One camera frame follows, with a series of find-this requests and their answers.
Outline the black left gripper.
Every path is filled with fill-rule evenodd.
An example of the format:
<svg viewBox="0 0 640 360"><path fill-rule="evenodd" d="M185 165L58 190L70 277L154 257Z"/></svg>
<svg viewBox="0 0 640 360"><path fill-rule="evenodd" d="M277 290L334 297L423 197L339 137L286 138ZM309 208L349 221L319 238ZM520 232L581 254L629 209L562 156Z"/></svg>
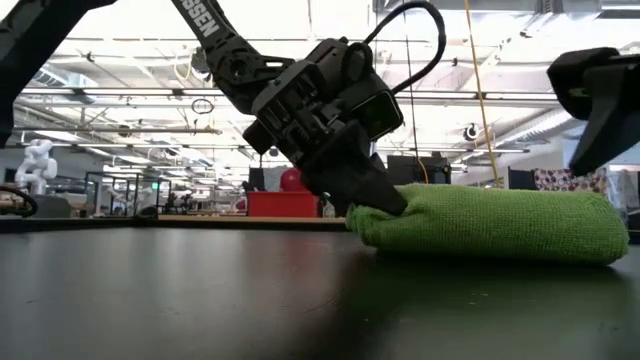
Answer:
<svg viewBox="0 0 640 360"><path fill-rule="evenodd" d="M251 109L256 120L243 138L259 154L275 147L299 165L314 193L400 215L408 203L363 149L364 129L358 123L338 131L331 125L344 111L339 93L371 74L372 62L366 43L320 42L261 91Z"/></svg>

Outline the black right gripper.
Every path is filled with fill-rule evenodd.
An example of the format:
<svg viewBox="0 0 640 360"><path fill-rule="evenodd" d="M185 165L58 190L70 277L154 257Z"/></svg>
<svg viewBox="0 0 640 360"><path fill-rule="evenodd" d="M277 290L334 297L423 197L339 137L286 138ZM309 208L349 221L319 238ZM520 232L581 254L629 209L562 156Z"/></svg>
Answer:
<svg viewBox="0 0 640 360"><path fill-rule="evenodd" d="M565 52L547 69L561 106L587 120L569 162L574 175L596 170L639 142L638 64L638 54L599 47Z"/></svg>

